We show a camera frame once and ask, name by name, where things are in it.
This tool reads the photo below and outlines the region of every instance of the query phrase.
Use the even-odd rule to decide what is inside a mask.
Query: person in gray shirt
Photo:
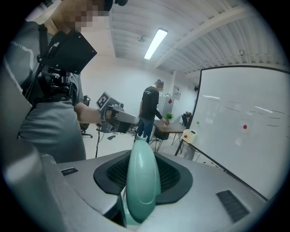
[[[48,42],[58,31],[68,33],[72,28],[83,26],[85,21],[91,21],[88,15],[92,15],[92,10],[102,10],[103,4],[103,0],[63,0],[44,23],[48,30]],[[31,83],[36,72],[36,57],[39,54],[38,25],[25,22],[11,41],[2,66],[24,88]],[[81,102],[80,75],[71,74],[69,79],[73,84],[72,98],[37,103],[19,131],[19,139],[31,142],[41,153],[52,155],[57,163],[85,160],[79,122],[101,124],[99,110]]]

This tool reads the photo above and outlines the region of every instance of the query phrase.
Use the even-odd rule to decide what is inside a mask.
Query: gray t-shirt
[[[8,67],[20,86],[31,81],[38,62],[39,30],[35,22],[25,22],[11,41],[5,55]],[[71,74],[72,99],[38,103],[27,115],[19,139],[31,142],[40,152],[50,154],[57,163],[85,160],[86,153],[74,106],[83,98],[79,75]]]

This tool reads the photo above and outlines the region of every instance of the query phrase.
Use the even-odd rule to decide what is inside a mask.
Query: teal bottle
[[[155,155],[146,139],[139,136],[136,138],[131,151],[126,183],[128,210],[138,223],[142,223],[153,211],[156,196],[161,193]]]

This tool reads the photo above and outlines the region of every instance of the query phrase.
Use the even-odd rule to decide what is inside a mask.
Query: blue jeans
[[[141,137],[143,133],[143,138],[147,136],[146,142],[149,143],[150,141],[150,135],[153,129],[154,120],[147,120],[144,118],[140,118],[138,129],[137,129],[137,135]]]

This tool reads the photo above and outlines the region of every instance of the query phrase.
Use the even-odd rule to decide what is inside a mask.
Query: black t-shirt
[[[142,100],[142,113],[140,115],[142,118],[154,120],[156,115],[159,119],[162,119],[161,114],[157,110],[159,92],[154,86],[150,86],[144,90]]]

